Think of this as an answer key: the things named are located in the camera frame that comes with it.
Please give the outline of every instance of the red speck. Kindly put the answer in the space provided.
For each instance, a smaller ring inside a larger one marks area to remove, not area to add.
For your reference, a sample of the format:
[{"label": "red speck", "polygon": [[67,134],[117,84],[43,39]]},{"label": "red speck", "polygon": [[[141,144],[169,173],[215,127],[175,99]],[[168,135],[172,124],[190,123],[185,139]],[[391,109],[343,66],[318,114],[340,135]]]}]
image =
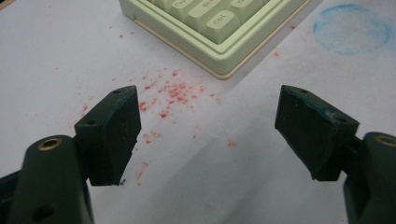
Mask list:
[{"label": "red speck", "polygon": [[206,90],[206,87],[205,87],[205,86],[200,86],[200,87],[199,87],[199,91],[200,91],[200,92],[204,92],[205,90]]},{"label": "red speck", "polygon": [[149,167],[149,163],[146,161],[142,161],[142,165],[140,169],[136,172],[135,178],[137,180],[137,185],[142,186],[142,175],[146,168]]},{"label": "red speck", "polygon": [[140,104],[139,104],[139,109],[140,109],[141,111],[147,111],[148,108],[147,108],[147,106],[146,106],[146,102],[140,103]]},{"label": "red speck", "polygon": [[148,134],[143,134],[143,138],[146,140],[146,144],[150,144],[151,143],[151,138]]},{"label": "red speck", "polygon": [[88,105],[84,105],[84,106],[82,107],[82,112],[87,111],[87,109],[88,109]]},{"label": "red speck", "polygon": [[236,144],[236,142],[234,140],[229,140],[228,141],[228,147],[236,147],[236,146],[237,146],[237,144]]},{"label": "red speck", "polygon": [[151,132],[151,134],[152,134],[152,136],[153,136],[154,138],[161,137],[161,134],[160,134],[160,133]]},{"label": "red speck", "polygon": [[181,89],[186,89],[186,83],[180,83],[180,84],[178,84],[178,86],[181,88]]},{"label": "red speck", "polygon": [[165,119],[166,117],[168,117],[168,112],[167,111],[163,111],[160,113],[161,118]]},{"label": "red speck", "polygon": [[157,99],[157,98],[152,98],[152,100],[151,100],[151,104],[152,104],[152,105],[157,104],[157,102],[158,102],[158,99]]},{"label": "red speck", "polygon": [[146,161],[142,161],[142,167],[143,168],[149,167],[149,163]]},{"label": "red speck", "polygon": [[175,70],[175,71],[172,73],[172,77],[177,77],[177,75],[178,75],[179,72],[180,72],[180,69]]}]

